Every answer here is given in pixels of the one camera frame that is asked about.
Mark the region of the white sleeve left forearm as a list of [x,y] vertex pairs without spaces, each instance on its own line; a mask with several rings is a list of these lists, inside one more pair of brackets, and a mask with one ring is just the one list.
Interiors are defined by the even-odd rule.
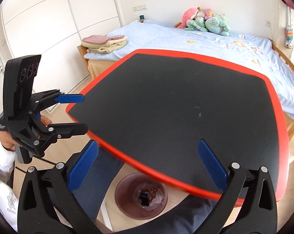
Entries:
[[16,153],[3,147],[0,141],[0,213],[10,226],[18,230],[19,199],[7,185],[16,158]]

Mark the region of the person left hand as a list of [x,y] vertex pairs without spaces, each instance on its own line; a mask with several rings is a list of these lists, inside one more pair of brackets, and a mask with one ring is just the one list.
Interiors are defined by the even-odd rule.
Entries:
[[[43,115],[41,115],[41,122],[45,126],[52,124],[52,121]],[[19,144],[16,141],[14,141],[14,139],[12,139],[9,132],[0,131],[0,141],[2,146],[9,151],[15,151],[15,147],[19,146]]]

